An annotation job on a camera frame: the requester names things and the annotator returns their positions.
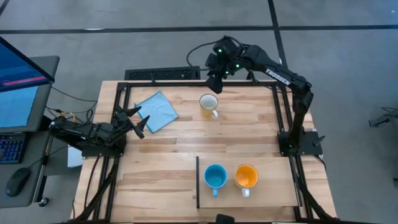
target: wooden board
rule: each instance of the wooden board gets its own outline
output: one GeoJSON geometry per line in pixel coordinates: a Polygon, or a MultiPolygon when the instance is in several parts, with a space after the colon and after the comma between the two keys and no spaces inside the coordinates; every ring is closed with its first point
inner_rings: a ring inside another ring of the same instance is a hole
{"type": "MultiPolygon", "coordinates": [[[[111,121],[117,84],[117,81],[103,82],[94,122],[111,121]]],[[[231,215],[237,222],[294,220],[292,207],[196,209],[195,156],[280,157],[276,138],[278,124],[269,89],[225,86],[224,92],[217,96],[218,109],[223,114],[218,121],[199,116],[199,97],[211,93],[206,87],[134,87],[131,90],[130,106],[162,91],[180,118],[153,135],[145,129],[145,139],[140,140],[133,133],[128,135],[119,166],[111,222],[214,222],[218,213],[231,215]]],[[[281,94],[279,100],[283,105],[281,94]]],[[[311,114],[306,115],[304,126],[313,127],[311,114]]],[[[302,158],[308,188],[326,212],[335,216],[322,163],[313,156],[302,158]]],[[[94,161],[95,158],[89,158],[83,164],[75,197],[76,214],[83,210],[94,161]]],[[[102,159],[95,168],[88,201],[98,188],[101,165],[102,159]]],[[[104,217],[107,199],[105,193],[100,218],[104,217]]]]}
{"type": "Polygon", "coordinates": [[[285,157],[270,158],[199,158],[199,201],[200,208],[236,207],[284,207],[297,206],[289,160],[285,157]],[[228,173],[228,180],[213,197],[212,188],[207,186],[204,173],[212,164],[222,165],[228,173]],[[235,184],[234,175],[242,164],[250,164],[259,174],[257,184],[250,189],[249,198],[242,196],[242,190],[235,184]]]}

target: gray floor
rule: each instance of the gray floor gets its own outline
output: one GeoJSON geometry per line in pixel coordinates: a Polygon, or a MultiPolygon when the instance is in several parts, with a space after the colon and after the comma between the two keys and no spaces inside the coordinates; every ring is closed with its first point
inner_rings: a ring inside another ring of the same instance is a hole
{"type": "MultiPolygon", "coordinates": [[[[278,0],[280,26],[398,24],[395,0],[278,0]]],[[[267,1],[251,0],[11,0],[0,17],[5,29],[76,29],[185,26],[268,26],[267,1]]],[[[273,31],[153,32],[125,34],[3,35],[24,54],[59,55],[55,87],[97,99],[103,80],[122,80],[125,69],[186,66],[194,46],[232,35],[257,44],[278,60],[273,31]]],[[[398,106],[398,30],[282,31],[289,68],[313,84],[311,108],[322,142],[338,216],[343,220],[396,223],[398,139],[391,126],[372,129],[381,106],[398,106]]],[[[210,47],[192,55],[204,65],[210,47]]],[[[242,79],[245,73],[236,75],[242,79]]],[[[50,95],[50,107],[83,111],[89,103],[50,95]]],[[[49,178],[45,208],[0,210],[0,220],[52,223],[66,220],[79,173],[49,178]]]]}

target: chair wheel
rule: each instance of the chair wheel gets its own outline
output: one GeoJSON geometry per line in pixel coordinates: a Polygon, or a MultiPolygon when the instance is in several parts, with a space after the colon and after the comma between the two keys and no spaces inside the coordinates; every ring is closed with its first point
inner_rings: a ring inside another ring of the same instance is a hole
{"type": "Polygon", "coordinates": [[[40,207],[44,207],[49,203],[50,199],[43,197],[42,200],[39,202],[40,207]]]}

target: mug handle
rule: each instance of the mug handle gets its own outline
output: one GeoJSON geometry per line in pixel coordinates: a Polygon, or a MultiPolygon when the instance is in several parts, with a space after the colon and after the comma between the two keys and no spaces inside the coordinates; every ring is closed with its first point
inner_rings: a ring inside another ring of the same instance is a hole
{"type": "Polygon", "coordinates": [[[216,110],[213,110],[212,112],[213,112],[213,114],[211,115],[211,118],[217,119],[217,118],[218,118],[218,113],[217,113],[217,111],[216,111],[216,110]]]}
{"type": "Polygon", "coordinates": [[[246,198],[248,198],[248,197],[249,197],[249,195],[250,195],[250,191],[249,191],[249,189],[245,189],[245,188],[243,188],[243,189],[242,189],[242,194],[243,194],[243,197],[246,197],[246,198]]]}
{"type": "Polygon", "coordinates": [[[213,197],[217,197],[218,193],[217,193],[217,189],[213,189],[213,197]]]}

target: keyboard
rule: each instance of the keyboard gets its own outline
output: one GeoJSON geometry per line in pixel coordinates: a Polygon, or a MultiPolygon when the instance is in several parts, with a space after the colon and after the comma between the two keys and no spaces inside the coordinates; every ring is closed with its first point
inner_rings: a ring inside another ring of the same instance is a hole
{"type": "Polygon", "coordinates": [[[199,66],[126,70],[125,80],[199,80],[199,66]]]}
{"type": "Polygon", "coordinates": [[[26,148],[25,134],[0,134],[0,164],[18,164],[26,148]]]}

